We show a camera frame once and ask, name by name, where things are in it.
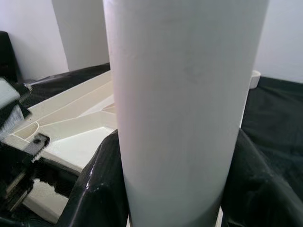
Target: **white cylinder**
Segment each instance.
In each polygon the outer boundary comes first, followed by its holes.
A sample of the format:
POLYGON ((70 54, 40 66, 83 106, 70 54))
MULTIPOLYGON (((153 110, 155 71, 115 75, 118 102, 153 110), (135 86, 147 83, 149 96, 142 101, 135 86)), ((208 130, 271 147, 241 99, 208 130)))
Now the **white cylinder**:
POLYGON ((267 0, 104 0, 133 227, 215 224, 267 0))

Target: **white cylindrical pillar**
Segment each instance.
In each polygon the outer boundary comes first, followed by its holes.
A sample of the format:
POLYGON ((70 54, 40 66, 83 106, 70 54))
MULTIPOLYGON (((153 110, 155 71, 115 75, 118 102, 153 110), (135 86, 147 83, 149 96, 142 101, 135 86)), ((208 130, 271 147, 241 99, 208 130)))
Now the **white cylindrical pillar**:
POLYGON ((267 0, 104 6, 133 227, 211 227, 267 0))

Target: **white wall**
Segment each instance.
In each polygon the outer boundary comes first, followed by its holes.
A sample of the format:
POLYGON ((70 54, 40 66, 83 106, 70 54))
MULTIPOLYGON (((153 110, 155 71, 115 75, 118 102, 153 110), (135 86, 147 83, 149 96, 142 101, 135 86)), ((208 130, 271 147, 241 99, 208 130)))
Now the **white wall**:
POLYGON ((70 70, 109 62, 102 0, 53 0, 70 70))
POLYGON ((0 0, 0 30, 9 33, 23 79, 68 71, 51 0, 0 0))
POLYGON ((262 75, 303 82, 303 1, 271 0, 256 58, 262 75))

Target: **black plastic sheet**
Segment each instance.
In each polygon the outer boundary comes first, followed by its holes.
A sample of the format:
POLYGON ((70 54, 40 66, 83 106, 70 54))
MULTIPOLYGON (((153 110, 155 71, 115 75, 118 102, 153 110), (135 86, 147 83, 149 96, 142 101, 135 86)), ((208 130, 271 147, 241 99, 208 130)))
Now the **black plastic sheet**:
POLYGON ((249 92, 222 209, 230 226, 303 226, 303 84, 249 92))

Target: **cream plastic tray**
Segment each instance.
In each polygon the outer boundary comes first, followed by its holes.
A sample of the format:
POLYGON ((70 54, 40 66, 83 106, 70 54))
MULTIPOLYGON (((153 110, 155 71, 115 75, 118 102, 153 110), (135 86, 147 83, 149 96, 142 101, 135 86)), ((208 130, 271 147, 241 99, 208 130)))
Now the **cream plastic tray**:
MULTIPOLYGON (((51 142, 41 153, 81 172, 102 140, 116 125, 110 71, 47 99, 29 109, 32 116, 9 135, 5 142, 23 149, 37 133, 51 142)), ((55 223, 67 198, 53 187, 35 181, 24 204, 46 220, 55 223)))

